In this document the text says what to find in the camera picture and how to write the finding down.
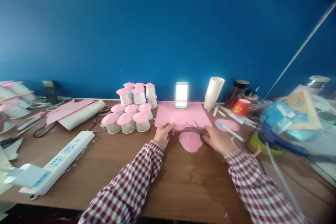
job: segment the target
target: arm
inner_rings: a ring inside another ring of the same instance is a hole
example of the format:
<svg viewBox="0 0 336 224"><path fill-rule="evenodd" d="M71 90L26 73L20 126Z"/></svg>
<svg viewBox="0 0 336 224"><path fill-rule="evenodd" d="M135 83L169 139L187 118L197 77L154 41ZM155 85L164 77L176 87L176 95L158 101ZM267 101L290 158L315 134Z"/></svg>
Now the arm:
<svg viewBox="0 0 336 224"><path fill-rule="evenodd" d="M166 122L158 127L154 139L99 191L80 224L133 223L139 218L147 191L161 169L164 149L174 136L173 126Z"/></svg>
<svg viewBox="0 0 336 224"><path fill-rule="evenodd" d="M291 206L275 182L260 172L255 158L223 139L217 129L205 129L208 136L203 139L227 160L229 174L253 223L310 223Z"/></svg>

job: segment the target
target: red cup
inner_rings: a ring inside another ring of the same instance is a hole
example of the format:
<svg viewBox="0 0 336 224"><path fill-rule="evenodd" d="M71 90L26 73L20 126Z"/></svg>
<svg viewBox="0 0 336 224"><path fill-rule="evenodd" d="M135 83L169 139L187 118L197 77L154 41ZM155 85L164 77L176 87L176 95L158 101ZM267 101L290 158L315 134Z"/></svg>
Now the red cup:
<svg viewBox="0 0 336 224"><path fill-rule="evenodd" d="M251 102L246 99L239 99L231 109L231 112L239 117L245 117Z"/></svg>

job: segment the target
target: wire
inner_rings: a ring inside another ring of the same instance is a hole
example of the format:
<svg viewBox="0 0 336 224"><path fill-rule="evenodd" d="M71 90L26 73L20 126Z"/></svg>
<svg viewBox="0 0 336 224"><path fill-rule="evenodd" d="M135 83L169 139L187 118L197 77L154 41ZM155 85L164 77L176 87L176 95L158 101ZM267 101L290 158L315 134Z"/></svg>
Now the wire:
<svg viewBox="0 0 336 224"><path fill-rule="evenodd" d="M43 129L43 128L45 128L45 127L47 126L47 124L45 124L42 128L40 128L40 129L38 129L37 131L34 132L33 137L34 137L34 138L41 138L41 137L45 136L46 134L49 133L49 131L51 131L51 130L56 126L57 123L58 123L58 122L56 121L55 124L54 124L50 129L48 129L47 132L43 133L41 136L38 136L38 137L35 136L35 134L36 134L37 132L39 132L41 129Z"/></svg>

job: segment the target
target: scissors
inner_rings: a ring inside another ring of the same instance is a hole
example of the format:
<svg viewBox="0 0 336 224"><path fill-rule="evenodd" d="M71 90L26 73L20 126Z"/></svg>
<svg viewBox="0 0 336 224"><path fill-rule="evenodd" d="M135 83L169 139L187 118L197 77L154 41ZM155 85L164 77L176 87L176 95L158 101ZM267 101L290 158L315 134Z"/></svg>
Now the scissors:
<svg viewBox="0 0 336 224"><path fill-rule="evenodd" d="M188 125L189 125L190 127L193 127L193 128L195 128L195 129L197 129L197 130L200 130L200 131L201 131L201 133L200 133L200 137L201 137L201 141L202 141L202 143L204 143L205 145L208 145L207 142L205 142L205 141L203 140L203 135L206 135L206 131L198 125L198 123L195 121L195 119L193 119L193 120L194 120L194 122L195 122L195 124L196 124L197 127L192 126L192 125L189 125L189 124L188 124Z"/></svg>

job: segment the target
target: pink paper sheet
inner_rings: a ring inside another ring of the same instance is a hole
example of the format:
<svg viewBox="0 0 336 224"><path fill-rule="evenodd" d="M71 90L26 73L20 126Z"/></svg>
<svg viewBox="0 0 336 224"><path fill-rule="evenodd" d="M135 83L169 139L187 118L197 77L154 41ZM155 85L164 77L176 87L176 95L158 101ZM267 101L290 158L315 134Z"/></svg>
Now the pink paper sheet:
<svg viewBox="0 0 336 224"><path fill-rule="evenodd" d="M205 113L202 104L198 101L189 102L189 107L187 109L176 109L175 102L173 101L160 101L157 108L154 126L156 128L159 127L161 123L169 121L170 118L177 113L182 113L187 119L189 125L196 127L194 122L195 120L200 127L204 127L206 125L212 127L212 124L207 114Z"/></svg>
<svg viewBox="0 0 336 224"><path fill-rule="evenodd" d="M56 122L57 120L70 115L71 113L85 107L86 105L89 105L93 103L94 100L92 99L84 99L82 101L75 102L75 100L69 101L68 103L65 103L64 105L56 108L53 111L50 111L47 114L47 125L50 123Z"/></svg>

